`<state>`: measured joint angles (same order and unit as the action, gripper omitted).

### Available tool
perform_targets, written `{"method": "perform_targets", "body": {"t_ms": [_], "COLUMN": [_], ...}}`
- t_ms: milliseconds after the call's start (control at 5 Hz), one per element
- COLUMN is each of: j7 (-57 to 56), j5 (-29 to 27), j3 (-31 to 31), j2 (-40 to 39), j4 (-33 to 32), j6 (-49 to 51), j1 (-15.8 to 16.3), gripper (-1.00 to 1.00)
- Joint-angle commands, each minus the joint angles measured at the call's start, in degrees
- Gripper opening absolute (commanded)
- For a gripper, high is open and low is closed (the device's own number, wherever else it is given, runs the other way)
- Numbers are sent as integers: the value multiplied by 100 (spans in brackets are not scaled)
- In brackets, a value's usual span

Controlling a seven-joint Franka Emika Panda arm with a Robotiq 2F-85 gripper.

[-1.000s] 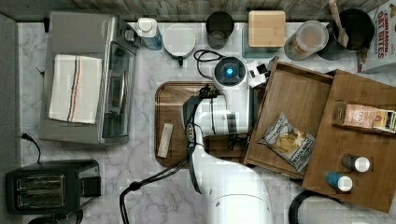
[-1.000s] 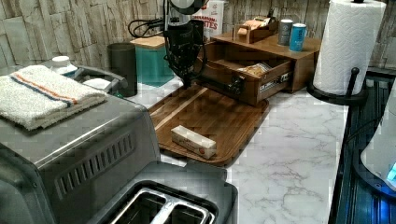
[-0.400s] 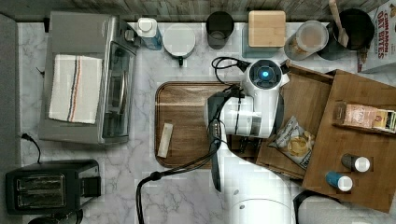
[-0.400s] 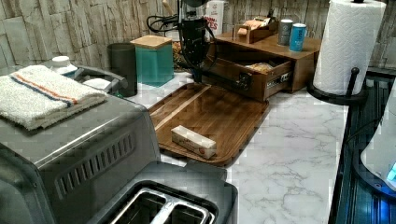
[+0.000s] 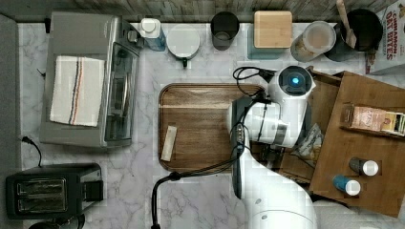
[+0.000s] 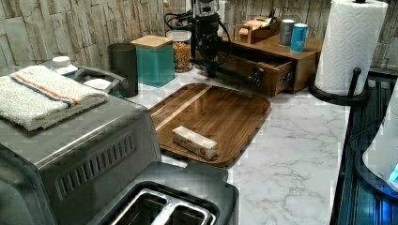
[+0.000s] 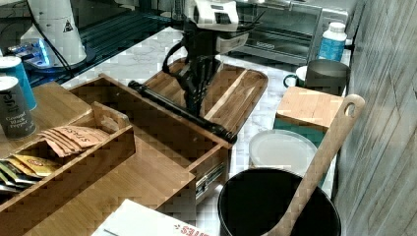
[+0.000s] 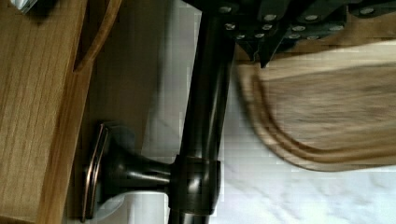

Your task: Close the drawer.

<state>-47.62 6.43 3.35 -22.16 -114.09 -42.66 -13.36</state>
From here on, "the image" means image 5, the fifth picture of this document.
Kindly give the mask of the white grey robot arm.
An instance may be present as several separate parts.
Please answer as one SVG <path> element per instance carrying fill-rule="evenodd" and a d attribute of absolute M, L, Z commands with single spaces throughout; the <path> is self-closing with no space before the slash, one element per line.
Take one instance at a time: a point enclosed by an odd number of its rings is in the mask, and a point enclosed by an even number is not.
<path fill-rule="evenodd" d="M 245 206 L 248 229 L 317 229 L 305 189 L 263 165 L 250 146 L 263 144 L 271 157 L 295 146 L 315 88 L 312 75 L 300 66 L 260 69 L 258 75 L 267 88 L 232 101 L 227 112 L 235 196 Z"/>

